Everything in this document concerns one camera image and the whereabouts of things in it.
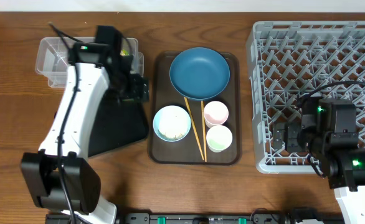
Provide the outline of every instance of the wooden table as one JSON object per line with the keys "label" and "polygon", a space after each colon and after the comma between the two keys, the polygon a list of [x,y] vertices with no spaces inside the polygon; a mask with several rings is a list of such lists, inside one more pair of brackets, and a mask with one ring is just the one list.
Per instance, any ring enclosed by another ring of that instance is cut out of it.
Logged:
{"label": "wooden table", "polygon": [[[19,163],[44,140],[62,90],[34,71],[39,42],[54,37],[52,21],[73,36],[94,36],[112,25],[135,37],[151,78],[165,50],[211,47],[240,61],[243,156],[230,167],[167,166],[147,155],[147,142],[90,159],[102,195],[120,208],[154,213],[250,213],[256,208],[310,206],[340,212],[328,181],[316,175],[265,175],[255,168],[252,96],[245,41],[256,21],[365,20],[365,14],[304,13],[21,13],[0,12],[0,223],[43,223],[46,209],[33,205]],[[150,104],[145,104],[149,117]]]}

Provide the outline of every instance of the pastel cup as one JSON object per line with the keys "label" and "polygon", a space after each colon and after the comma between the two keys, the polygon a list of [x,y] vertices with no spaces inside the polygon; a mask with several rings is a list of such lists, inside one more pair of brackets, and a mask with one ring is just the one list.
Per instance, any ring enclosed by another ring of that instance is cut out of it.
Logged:
{"label": "pastel cup", "polygon": [[228,119],[229,112],[225,104],[220,101],[212,101],[205,106],[203,114],[206,126],[211,128],[224,124]]}
{"label": "pastel cup", "polygon": [[206,134],[206,142],[213,152],[222,152],[232,143],[232,132],[223,125],[213,126]]}

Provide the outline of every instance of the dish rack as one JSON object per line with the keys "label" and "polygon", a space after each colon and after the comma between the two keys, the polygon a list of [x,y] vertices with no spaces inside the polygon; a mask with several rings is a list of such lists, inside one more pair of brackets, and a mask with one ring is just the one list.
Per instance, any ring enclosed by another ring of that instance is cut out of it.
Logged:
{"label": "dish rack", "polygon": [[[257,169],[262,173],[314,173],[306,152],[290,154],[273,148],[273,124],[299,121],[296,99],[319,86],[365,82],[365,21],[256,22],[246,49]],[[365,147],[365,87],[338,85],[320,93],[324,98],[353,101],[358,144]]]}

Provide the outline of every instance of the green led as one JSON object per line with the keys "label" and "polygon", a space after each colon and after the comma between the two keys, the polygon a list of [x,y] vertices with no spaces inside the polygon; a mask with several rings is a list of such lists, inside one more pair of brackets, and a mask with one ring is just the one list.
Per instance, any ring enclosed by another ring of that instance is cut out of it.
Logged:
{"label": "green led", "polygon": [[360,166],[361,163],[358,160],[353,160],[353,166]]}

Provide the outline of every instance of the chopstick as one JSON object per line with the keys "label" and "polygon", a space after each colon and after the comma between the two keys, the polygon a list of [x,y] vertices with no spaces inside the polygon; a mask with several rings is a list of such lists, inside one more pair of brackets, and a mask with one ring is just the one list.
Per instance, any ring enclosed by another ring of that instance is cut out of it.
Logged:
{"label": "chopstick", "polygon": [[186,104],[187,109],[188,109],[189,117],[191,118],[192,128],[194,129],[196,142],[197,142],[197,145],[199,146],[199,151],[201,152],[202,160],[204,160],[204,158],[203,158],[203,152],[202,152],[202,147],[201,147],[201,142],[199,142],[199,138],[197,136],[197,132],[196,132],[196,128],[195,128],[195,123],[194,123],[194,118],[192,117],[191,109],[189,109],[188,99],[186,97],[184,97],[184,100],[185,100],[185,104]]}
{"label": "chopstick", "polygon": [[205,162],[207,162],[207,154],[206,154],[206,127],[205,127],[205,115],[203,101],[201,101],[202,108],[202,127],[203,127],[203,151],[205,152]]}

